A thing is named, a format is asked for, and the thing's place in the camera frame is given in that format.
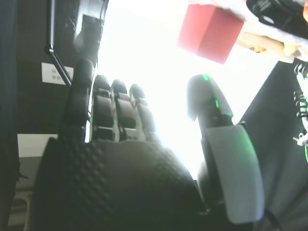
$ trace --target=red block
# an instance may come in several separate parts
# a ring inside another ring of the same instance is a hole
[[[232,13],[213,5],[189,5],[178,46],[224,64],[243,24]]]

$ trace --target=white paper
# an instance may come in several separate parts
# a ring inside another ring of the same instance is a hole
[[[74,69],[69,66],[65,66],[64,68],[67,70],[69,76],[72,79],[74,74]],[[65,85],[56,67],[53,64],[48,64],[48,63],[42,63],[42,81],[44,83]]]

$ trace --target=green wire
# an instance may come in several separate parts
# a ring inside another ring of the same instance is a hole
[[[308,163],[308,147],[305,146],[305,156],[306,156],[306,161]]]

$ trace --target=paper label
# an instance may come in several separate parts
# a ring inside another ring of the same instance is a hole
[[[73,79],[74,69],[69,66],[64,67],[71,79]],[[44,83],[54,83],[65,85],[57,68],[53,64],[42,63],[42,81]]]

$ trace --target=black metal rod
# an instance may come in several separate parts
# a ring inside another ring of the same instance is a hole
[[[55,21],[55,0],[47,0],[47,8],[46,8],[46,47],[45,53],[48,54],[52,63],[58,70],[60,76],[62,77],[64,83],[66,85],[72,85],[72,79],[69,76],[68,72],[62,65],[59,57],[54,51],[54,21]]]

